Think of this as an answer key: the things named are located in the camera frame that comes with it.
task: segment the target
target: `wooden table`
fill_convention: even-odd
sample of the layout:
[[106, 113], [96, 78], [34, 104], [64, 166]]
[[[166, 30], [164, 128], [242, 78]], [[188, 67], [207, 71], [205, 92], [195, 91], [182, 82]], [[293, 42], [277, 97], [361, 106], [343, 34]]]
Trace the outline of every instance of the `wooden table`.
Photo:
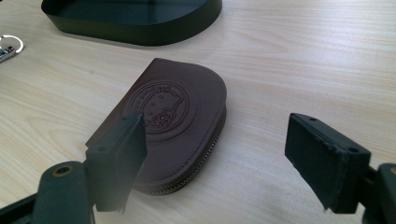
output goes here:
[[139, 47], [58, 31], [40, 0], [0, 2], [0, 35], [26, 44], [0, 63], [0, 207], [41, 174], [84, 161], [85, 142], [154, 58], [197, 63], [228, 89], [209, 162], [181, 191], [132, 191], [124, 215], [97, 223], [361, 223], [323, 207], [284, 156], [289, 114], [321, 119], [396, 162], [396, 2], [223, 0], [219, 18], [169, 46]]

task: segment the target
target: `silver key ring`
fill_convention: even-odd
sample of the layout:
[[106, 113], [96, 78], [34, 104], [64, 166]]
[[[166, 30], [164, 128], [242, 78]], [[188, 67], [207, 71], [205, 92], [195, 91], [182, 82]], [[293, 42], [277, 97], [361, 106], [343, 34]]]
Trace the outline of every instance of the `silver key ring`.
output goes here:
[[5, 61], [6, 59], [9, 59], [16, 54], [20, 53], [23, 50], [23, 42], [17, 38], [15, 35], [2, 35], [0, 36], [0, 41], [4, 38], [14, 38], [20, 42], [20, 47], [18, 49], [14, 49], [14, 47], [9, 46], [5, 49], [2, 49], [0, 46], [0, 63]]

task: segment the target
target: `wallet zipper teeth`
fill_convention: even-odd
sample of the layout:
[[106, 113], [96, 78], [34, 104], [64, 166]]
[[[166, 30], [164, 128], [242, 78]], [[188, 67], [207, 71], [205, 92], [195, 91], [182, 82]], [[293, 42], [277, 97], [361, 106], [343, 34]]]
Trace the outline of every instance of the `wallet zipper teeth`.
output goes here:
[[222, 119], [220, 127], [218, 128], [218, 131], [216, 133], [216, 137], [215, 140], [213, 140], [212, 145], [210, 146], [209, 150], [206, 152], [205, 156], [203, 159], [201, 159], [199, 165], [197, 168], [195, 168], [194, 172], [192, 172], [192, 174], [190, 174], [189, 176], [187, 176], [186, 178], [184, 178], [180, 183], [178, 183], [176, 186], [170, 188], [170, 189], [162, 189], [162, 190], [156, 190], [156, 191], [150, 191], [150, 192], [145, 192], [147, 194], [150, 195], [165, 195], [165, 194], [170, 194], [172, 192], [178, 191], [179, 189], [181, 189], [184, 185], [186, 185], [187, 183], [189, 183], [197, 174], [198, 172], [202, 169], [202, 167], [204, 166], [204, 164], [206, 163], [207, 159], [209, 159], [216, 143], [219, 141], [219, 137], [222, 131], [222, 128], [224, 126], [225, 123], [225, 117]]

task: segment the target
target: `wood grain surface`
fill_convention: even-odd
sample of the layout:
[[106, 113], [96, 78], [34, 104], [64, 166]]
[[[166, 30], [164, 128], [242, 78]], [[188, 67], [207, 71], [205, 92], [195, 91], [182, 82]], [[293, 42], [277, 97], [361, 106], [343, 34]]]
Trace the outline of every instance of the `wood grain surface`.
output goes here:
[[148, 48], [58, 31], [40, 0], [0, 2], [0, 35], [26, 44], [0, 63], [0, 207], [37, 191], [84, 144], [154, 58], [197, 63], [228, 89], [210, 160], [181, 191], [132, 191], [102, 223], [361, 223], [323, 211], [284, 156], [289, 114], [321, 119], [396, 162], [396, 2], [223, 0], [205, 31]]

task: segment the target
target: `light wood tabletop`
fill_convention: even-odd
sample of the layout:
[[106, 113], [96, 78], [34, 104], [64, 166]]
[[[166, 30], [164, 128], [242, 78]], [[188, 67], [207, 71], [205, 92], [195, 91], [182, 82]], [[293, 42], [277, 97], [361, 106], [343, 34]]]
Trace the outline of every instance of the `light wood tabletop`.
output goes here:
[[396, 2], [223, 0], [202, 33], [140, 47], [60, 32], [41, 0], [0, 2], [0, 35], [26, 48], [0, 63], [0, 207], [37, 191], [85, 143], [154, 58], [218, 73], [228, 116], [211, 158], [167, 196], [132, 190], [96, 223], [361, 223], [324, 211], [285, 157], [289, 115], [306, 114], [396, 162]]

